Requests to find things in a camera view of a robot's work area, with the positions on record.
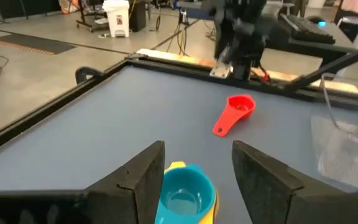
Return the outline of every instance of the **blue light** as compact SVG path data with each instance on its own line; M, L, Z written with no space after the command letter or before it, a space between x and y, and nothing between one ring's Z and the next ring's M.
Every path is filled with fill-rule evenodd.
M320 21L320 22L318 22L318 26L320 26L320 27L325 27L325 26L326 26L326 21Z

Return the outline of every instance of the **label on trash can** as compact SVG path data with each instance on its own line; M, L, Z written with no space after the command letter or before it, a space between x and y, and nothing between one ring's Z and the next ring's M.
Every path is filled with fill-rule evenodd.
M117 25L122 25L122 15L117 16Z

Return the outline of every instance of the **black mat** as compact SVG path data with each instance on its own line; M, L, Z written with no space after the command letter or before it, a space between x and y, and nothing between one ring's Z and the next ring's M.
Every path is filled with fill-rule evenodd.
M48 40L28 35L10 34L0 37L0 42L12 45L13 47L22 47L23 49L36 49L40 53L60 54L75 48L74 45L65 44L56 40Z

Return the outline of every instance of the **red measuring cup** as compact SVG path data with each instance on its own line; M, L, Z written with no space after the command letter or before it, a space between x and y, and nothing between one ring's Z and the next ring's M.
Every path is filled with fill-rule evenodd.
M225 136L237 121L248 118L254 109L255 101L250 95L229 96L213 133L220 137Z

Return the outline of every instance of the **concrete floor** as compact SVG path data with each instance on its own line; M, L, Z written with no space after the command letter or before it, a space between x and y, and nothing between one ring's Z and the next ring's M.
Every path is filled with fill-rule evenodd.
M77 45L77 48L58 55L0 45L0 55L10 59L0 76L0 128L74 87L74 72L80 66L105 70L141 48L166 51L177 26L177 14L177 11L163 9L160 30L152 32L150 29L155 27L158 16L154 10L152 18L147 19L147 27L131 33L127 39L100 39L98 35L108 31L92 34L84 27L77 29L78 13L0 23L0 36L18 33ZM306 14L320 14L331 20L335 10L308 10ZM213 59L214 42L205 37L212 23L193 19L190 22L195 23L188 29L186 52L193 57ZM175 38L169 52L177 54L178 50ZM262 63L269 70L305 74L316 70L321 59L267 49ZM346 70L345 77L358 78L358 63Z

